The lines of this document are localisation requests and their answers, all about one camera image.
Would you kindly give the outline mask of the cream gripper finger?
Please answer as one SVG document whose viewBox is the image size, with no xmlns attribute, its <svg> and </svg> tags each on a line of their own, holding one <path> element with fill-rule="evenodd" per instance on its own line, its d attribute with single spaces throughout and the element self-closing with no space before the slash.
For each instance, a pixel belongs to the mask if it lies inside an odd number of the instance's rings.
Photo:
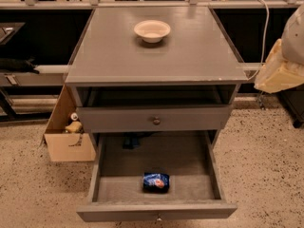
<svg viewBox="0 0 304 228">
<path fill-rule="evenodd" d="M 276 93 L 304 84 L 304 65 L 285 59 L 282 40 L 277 39 L 255 78 L 255 89 Z"/>
</svg>

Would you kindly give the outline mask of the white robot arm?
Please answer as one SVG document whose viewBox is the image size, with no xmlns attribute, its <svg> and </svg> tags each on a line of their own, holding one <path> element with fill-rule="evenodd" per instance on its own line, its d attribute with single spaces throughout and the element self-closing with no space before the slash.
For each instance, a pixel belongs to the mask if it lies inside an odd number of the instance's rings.
<svg viewBox="0 0 304 228">
<path fill-rule="evenodd" d="M 304 5 L 288 19 L 255 78 L 255 89 L 276 93 L 304 84 Z"/>
</svg>

